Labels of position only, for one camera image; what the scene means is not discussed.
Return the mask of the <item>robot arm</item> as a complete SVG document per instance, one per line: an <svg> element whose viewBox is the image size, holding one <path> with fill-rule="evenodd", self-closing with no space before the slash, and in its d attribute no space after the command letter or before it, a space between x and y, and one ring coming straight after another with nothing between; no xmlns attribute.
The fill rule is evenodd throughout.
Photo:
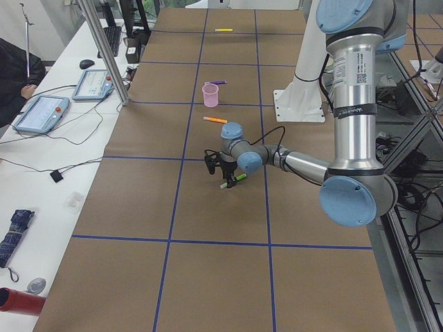
<svg viewBox="0 0 443 332"><path fill-rule="evenodd" d="M220 167L228 186L234 172L252 174L273 165L320 188L320 205L334 222L347 227L371 223L397 201L397 188L376 154L377 53L400 49L406 39L407 1L321 1L316 24L334 62L334 153L332 162L289 150L281 144L252 145L243 128L221 129L221 150L206 155L210 172Z"/></svg>

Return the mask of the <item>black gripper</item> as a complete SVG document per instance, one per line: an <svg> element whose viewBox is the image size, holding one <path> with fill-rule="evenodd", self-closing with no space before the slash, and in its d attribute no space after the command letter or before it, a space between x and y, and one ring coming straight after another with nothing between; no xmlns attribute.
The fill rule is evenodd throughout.
<svg viewBox="0 0 443 332"><path fill-rule="evenodd" d="M237 162L221 159L220 167L224 178L222 189L234 187L236 185L235 170L237 169Z"/></svg>

